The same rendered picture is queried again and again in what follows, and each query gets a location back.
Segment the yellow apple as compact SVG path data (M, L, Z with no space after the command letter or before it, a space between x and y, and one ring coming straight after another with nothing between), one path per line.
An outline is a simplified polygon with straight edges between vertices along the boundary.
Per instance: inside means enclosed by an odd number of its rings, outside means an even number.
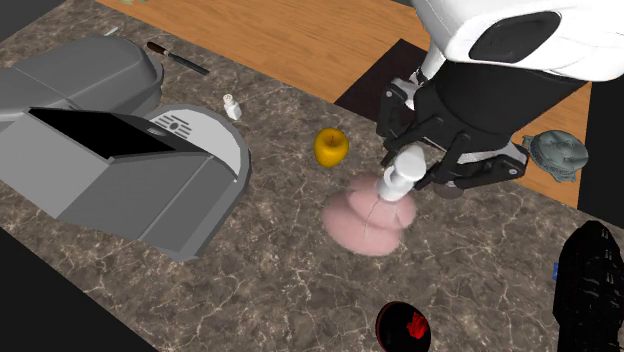
M320 130L314 140L314 156L325 168L339 164L349 151L349 140L345 133L336 128Z

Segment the black glossy tall object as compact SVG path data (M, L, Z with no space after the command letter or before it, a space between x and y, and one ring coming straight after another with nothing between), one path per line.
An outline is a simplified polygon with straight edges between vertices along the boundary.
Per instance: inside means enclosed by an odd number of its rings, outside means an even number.
M565 241L556 270L557 352L624 352L624 259L611 232L589 220Z

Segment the black round bowl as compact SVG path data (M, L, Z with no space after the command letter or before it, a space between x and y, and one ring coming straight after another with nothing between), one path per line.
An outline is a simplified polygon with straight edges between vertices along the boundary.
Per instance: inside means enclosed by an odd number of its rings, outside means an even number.
M389 302L382 307L376 319L375 333L384 352L429 351L431 345L430 326L429 331L422 339L412 338L406 328L414 312L423 315L411 304L401 301Z

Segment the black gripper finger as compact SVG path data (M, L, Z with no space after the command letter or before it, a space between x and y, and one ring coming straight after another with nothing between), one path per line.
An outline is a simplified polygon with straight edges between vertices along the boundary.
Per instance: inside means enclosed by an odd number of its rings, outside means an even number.
M426 137L426 140L444 150L445 155L415 184L416 189L423 189L430 183L451 183L458 189L471 189L520 178L525 174L529 159L528 150L512 141L498 150L473 151L466 135L442 139L442 144L439 138Z
M408 101L413 101L418 89L417 84L402 79L393 79L384 88L376 127L376 133L384 138L383 146L387 150L380 162L383 167L388 166L403 147L423 139L442 126L442 120L435 116L418 122L413 112L409 121L402 118L401 109L406 107Z

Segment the dark brown robot stand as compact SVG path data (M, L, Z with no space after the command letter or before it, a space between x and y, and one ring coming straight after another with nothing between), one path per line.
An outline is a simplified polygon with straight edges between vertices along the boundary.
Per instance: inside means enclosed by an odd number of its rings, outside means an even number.
M384 87L392 79L407 79L424 61L427 51L399 39L334 104L376 121Z

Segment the grey coffee machine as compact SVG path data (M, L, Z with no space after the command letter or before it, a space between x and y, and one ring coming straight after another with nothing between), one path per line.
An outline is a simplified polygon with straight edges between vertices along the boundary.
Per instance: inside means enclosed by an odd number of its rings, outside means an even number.
M251 154L220 114L162 105L163 79L116 36L0 68L0 181L55 219L198 257L244 195Z

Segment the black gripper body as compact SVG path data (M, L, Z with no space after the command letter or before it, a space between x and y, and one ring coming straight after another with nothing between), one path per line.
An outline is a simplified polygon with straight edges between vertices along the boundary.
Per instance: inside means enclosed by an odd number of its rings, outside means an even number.
M446 62L415 93L416 118L443 120L425 135L443 149L465 131L475 151L495 150L584 84L536 70Z

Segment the red small object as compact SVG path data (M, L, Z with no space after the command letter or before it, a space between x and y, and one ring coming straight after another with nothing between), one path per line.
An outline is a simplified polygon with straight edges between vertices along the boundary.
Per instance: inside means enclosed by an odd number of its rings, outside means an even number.
M418 312L413 313L411 321L407 323L406 328L409 335L415 339L422 339L429 331L427 319Z

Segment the pink soap dispenser white pump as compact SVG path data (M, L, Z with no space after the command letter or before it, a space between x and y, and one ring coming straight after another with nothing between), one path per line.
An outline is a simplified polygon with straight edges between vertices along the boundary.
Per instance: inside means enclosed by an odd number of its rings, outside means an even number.
M385 256L396 250L416 217L410 195L426 174L423 149L411 145L401 151L382 175L363 174L332 195L321 219L327 234L343 248L366 256Z

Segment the white salt shaker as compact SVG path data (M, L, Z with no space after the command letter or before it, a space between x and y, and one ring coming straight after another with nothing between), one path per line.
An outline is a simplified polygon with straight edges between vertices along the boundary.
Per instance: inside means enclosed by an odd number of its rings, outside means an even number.
M232 120L239 120L242 116L240 104L234 99L232 94L223 96L223 107L227 116Z

